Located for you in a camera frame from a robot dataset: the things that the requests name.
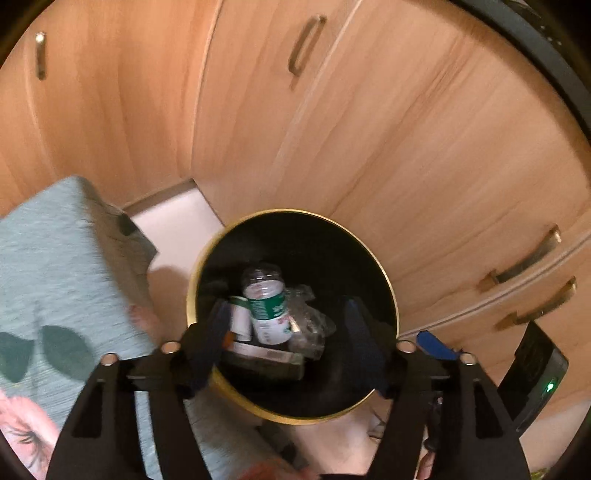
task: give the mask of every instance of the pink flower print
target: pink flower print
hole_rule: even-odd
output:
[[[59,430],[35,402],[0,390],[0,430],[37,480],[45,480]]]

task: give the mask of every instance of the metal handle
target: metal handle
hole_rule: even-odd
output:
[[[492,279],[494,285],[498,285],[499,283],[504,283],[516,277],[520,273],[523,273],[527,268],[542,260],[546,255],[554,250],[561,241],[562,237],[560,236],[560,229],[557,225],[554,225],[552,230],[548,232],[548,235],[544,237],[544,239],[532,253],[530,253],[516,265],[513,265],[503,272],[498,273],[496,270],[493,270],[488,274],[488,278]]]
[[[328,18],[325,15],[314,15],[312,18],[310,18],[307,21],[306,25],[304,25],[304,28],[302,29],[299,38],[295,42],[294,48],[293,48],[291,55],[290,55],[290,60],[287,64],[289,71],[294,76],[299,77],[301,75],[301,73],[303,72],[304,67],[306,66],[306,63],[308,62],[308,58],[310,58],[310,54],[311,54],[312,50],[314,49],[316,42],[318,42],[318,38],[320,37],[320,33],[322,32],[322,29],[326,25],[327,21],[328,21]],[[310,36],[310,33],[312,32],[312,30],[314,30],[314,27],[316,25],[318,25],[318,29],[316,30],[316,33],[314,34],[314,37],[312,38],[312,40],[310,40],[310,47],[307,49],[306,53],[302,57],[300,66],[298,66],[297,60],[300,56],[301,49],[304,47],[304,44],[306,43],[307,38]]]
[[[35,73],[39,80],[45,80],[47,77],[47,70],[45,64],[45,44],[47,34],[45,32],[38,32],[35,35]]]
[[[556,310],[562,304],[569,301],[577,291],[577,279],[571,278],[564,287],[562,287],[556,295],[544,303],[541,307],[532,310],[524,315],[517,315],[517,312],[510,313],[502,320],[503,325],[521,325],[523,323],[537,320],[547,313]]]

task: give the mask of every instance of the black curved frame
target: black curved frame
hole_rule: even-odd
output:
[[[550,81],[591,142],[591,61],[543,0],[449,0],[507,38]],[[5,0],[0,6],[0,67],[53,0]],[[583,480],[591,471],[591,409],[547,480]]]

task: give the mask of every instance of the plastic bottle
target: plastic bottle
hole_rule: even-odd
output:
[[[242,289],[259,342],[278,345],[288,341],[292,331],[281,270],[268,264],[248,268],[242,276]]]

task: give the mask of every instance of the gold rim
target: gold rim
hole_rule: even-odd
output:
[[[191,325],[193,323],[197,323],[197,309],[196,309],[196,301],[197,301],[197,287],[199,285],[199,281],[201,280],[201,273],[203,271],[203,266],[205,262],[215,246],[219,243],[219,241],[225,237],[231,230],[235,229],[238,225],[250,220],[251,218],[266,215],[267,213],[280,213],[280,212],[294,212],[294,213],[302,213],[304,215],[310,215],[313,217],[317,217],[320,219],[325,220],[326,222],[332,223],[333,225],[339,227],[342,231],[348,233],[351,237],[353,237],[357,242],[365,248],[365,250],[371,255],[371,257],[376,262],[379,269],[382,271],[382,275],[386,279],[388,283],[388,288],[390,289],[390,293],[392,295],[392,300],[394,301],[394,311],[396,313],[396,338],[400,333],[400,321],[398,315],[398,302],[396,302],[396,295],[394,294],[394,289],[392,288],[392,284],[390,283],[390,279],[388,278],[388,274],[384,270],[382,264],[378,261],[374,253],[365,245],[353,232],[347,230],[344,226],[340,225],[339,223],[327,218],[325,216],[319,215],[317,213],[306,212],[305,210],[297,210],[297,209],[289,209],[289,208],[277,208],[271,210],[263,210],[260,212],[253,213],[248,215],[237,222],[231,224],[230,226],[224,228],[221,232],[219,232],[216,236],[212,238],[212,240],[208,243],[205,247],[197,261],[195,262],[195,266],[193,268],[193,272],[191,273],[191,279],[189,281],[189,289],[187,291],[187,325]],[[350,412],[354,408],[359,407],[364,401],[366,401],[373,393],[374,390],[369,392],[364,398],[359,400],[356,404],[341,410],[337,413],[333,413],[331,415],[325,415],[323,417],[315,417],[315,418],[299,418],[299,417],[288,417],[285,415],[279,415],[272,411],[266,410],[261,408],[260,406],[256,405],[255,403],[248,400],[246,397],[241,395],[238,390],[236,390],[233,386],[230,385],[230,382],[226,380],[226,378],[221,374],[221,372],[214,367],[211,376],[211,382],[213,385],[222,392],[225,396],[230,398],[234,403],[240,405],[246,411],[265,419],[271,420],[276,423],[284,423],[286,425],[312,425],[315,423],[320,423],[323,421],[336,419],[346,413]]]

